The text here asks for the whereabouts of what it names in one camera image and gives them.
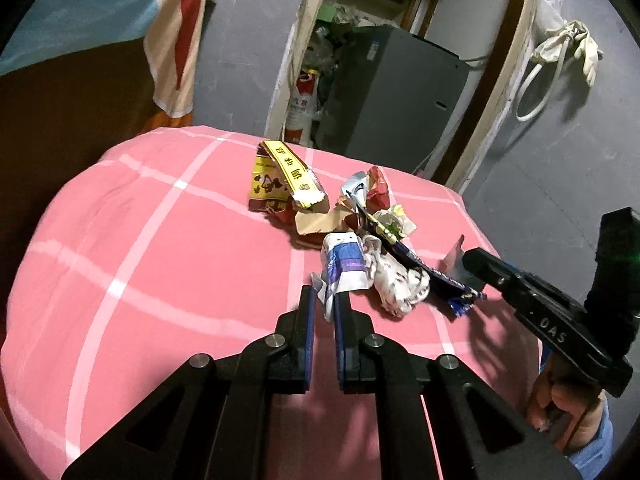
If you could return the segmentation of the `person's right hand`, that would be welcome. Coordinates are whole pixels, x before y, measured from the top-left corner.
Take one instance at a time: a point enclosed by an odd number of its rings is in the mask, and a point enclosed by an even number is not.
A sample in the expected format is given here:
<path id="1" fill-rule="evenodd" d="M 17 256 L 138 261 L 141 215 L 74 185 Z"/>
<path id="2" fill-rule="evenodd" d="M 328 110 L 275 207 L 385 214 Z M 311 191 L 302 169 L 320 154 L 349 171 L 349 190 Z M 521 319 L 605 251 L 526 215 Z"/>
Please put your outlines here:
<path id="1" fill-rule="evenodd" d="M 604 413 L 605 393 L 570 377 L 564 360 L 550 353 L 544 368 L 534 382 L 526 406 L 526 420 L 538 431 L 545 432 L 558 424 L 552 422 L 554 410 L 568 415 L 562 434 L 551 440 L 564 454 L 584 448 L 596 436 Z"/>

